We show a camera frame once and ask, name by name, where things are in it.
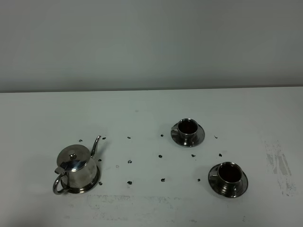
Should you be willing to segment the stainless steel teapot tray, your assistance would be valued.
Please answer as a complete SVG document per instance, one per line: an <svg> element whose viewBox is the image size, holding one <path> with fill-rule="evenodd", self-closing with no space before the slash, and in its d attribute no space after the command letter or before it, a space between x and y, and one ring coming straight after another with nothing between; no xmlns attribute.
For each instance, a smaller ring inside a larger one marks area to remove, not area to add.
<svg viewBox="0 0 303 227"><path fill-rule="evenodd" d="M84 167L76 172L69 172L61 179L61 186L67 192L80 194L91 190L99 181L100 170L97 166L87 169Z"/></svg>

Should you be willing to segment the stainless steel teacup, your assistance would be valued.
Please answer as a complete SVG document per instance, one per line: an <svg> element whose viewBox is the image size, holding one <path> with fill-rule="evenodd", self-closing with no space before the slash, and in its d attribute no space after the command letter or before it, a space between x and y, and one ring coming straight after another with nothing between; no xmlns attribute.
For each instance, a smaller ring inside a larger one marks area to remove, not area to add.
<svg viewBox="0 0 303 227"><path fill-rule="evenodd" d="M238 184L243 178L242 169L234 162L223 162L212 168L209 179L219 180L223 184Z"/></svg>
<svg viewBox="0 0 303 227"><path fill-rule="evenodd" d="M191 118L181 119L171 128L171 133L181 138L189 139L196 136L198 132L198 123Z"/></svg>

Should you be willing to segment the far stainless steel saucer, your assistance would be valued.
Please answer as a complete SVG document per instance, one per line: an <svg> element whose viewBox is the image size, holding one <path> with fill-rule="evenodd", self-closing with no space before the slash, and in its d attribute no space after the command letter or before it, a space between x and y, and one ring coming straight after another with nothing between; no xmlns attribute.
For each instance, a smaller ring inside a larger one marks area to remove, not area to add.
<svg viewBox="0 0 303 227"><path fill-rule="evenodd" d="M194 134L184 134L178 130L178 124L175 124L170 131L172 139L183 147L196 147L200 145L205 139L205 131L201 125L198 124L197 131Z"/></svg>

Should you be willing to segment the near stainless steel teacup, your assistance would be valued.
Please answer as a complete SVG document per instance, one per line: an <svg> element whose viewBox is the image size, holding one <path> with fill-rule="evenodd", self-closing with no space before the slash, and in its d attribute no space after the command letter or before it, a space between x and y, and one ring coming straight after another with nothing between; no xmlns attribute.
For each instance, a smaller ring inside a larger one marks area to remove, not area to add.
<svg viewBox="0 0 303 227"><path fill-rule="evenodd" d="M242 169L234 162L223 162L212 168L209 179L219 180L223 184L238 184L243 178Z"/></svg>

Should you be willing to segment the stainless steel saucer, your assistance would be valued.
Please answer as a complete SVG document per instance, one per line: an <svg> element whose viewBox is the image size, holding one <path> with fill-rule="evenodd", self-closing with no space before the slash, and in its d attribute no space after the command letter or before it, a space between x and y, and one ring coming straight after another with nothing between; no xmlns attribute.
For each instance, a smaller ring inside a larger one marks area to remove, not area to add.
<svg viewBox="0 0 303 227"><path fill-rule="evenodd" d="M175 124L170 131L172 139L183 147L196 147L200 145L205 139L205 131L201 125L198 124L197 131L194 134L184 134L178 130L178 124Z"/></svg>
<svg viewBox="0 0 303 227"><path fill-rule="evenodd" d="M248 178L246 174L243 172L243 178L238 184L223 184L220 183L219 180L215 179L209 179L208 176L208 182L210 184L210 187L219 195L224 196L226 198L237 198L243 195L246 190L248 189Z"/></svg>

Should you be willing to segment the near stainless steel saucer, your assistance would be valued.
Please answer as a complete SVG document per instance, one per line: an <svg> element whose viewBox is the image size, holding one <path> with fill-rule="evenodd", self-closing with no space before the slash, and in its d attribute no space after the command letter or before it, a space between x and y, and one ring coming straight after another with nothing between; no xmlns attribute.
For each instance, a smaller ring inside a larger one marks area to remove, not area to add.
<svg viewBox="0 0 303 227"><path fill-rule="evenodd" d="M209 179L208 176L208 182L210 184L210 187L219 195L224 196L226 198L237 198L243 195L246 190L248 189L248 178L246 174L243 172L243 178L238 184L223 184L220 183L219 180L215 179Z"/></svg>

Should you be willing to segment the far stainless steel teacup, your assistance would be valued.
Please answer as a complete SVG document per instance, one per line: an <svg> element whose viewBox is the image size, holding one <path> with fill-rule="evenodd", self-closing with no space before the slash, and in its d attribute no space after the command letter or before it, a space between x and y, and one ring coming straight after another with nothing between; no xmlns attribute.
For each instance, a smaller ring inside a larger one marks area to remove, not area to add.
<svg viewBox="0 0 303 227"><path fill-rule="evenodd" d="M198 132L198 123L191 118L181 119L171 128L171 133L181 138L189 139L196 136Z"/></svg>

